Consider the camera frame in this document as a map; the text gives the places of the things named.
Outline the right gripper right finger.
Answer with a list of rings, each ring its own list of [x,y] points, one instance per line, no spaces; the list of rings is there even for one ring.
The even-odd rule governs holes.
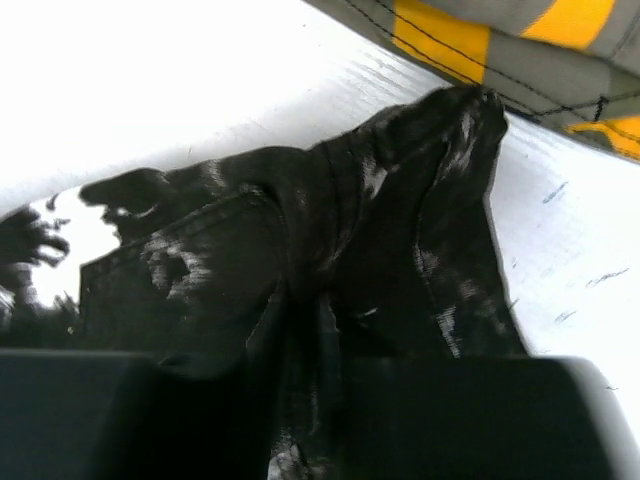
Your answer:
[[[378,354],[319,306],[320,410],[337,479],[635,479],[606,378],[574,358]]]

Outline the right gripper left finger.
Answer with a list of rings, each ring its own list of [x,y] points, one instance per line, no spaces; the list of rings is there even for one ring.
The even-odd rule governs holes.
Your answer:
[[[303,374],[317,318],[267,302],[228,366],[81,339],[24,319],[1,334],[5,479],[311,479],[315,425]]]

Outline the black white tie-dye trousers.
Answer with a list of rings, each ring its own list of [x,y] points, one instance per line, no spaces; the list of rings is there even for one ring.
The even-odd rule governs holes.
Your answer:
[[[308,307],[304,448],[311,479],[336,479],[321,303],[382,356],[527,352],[488,213],[506,130],[493,91],[449,87],[307,149],[140,168],[34,201],[1,221],[1,334],[60,321],[111,351],[228,366],[267,302]]]

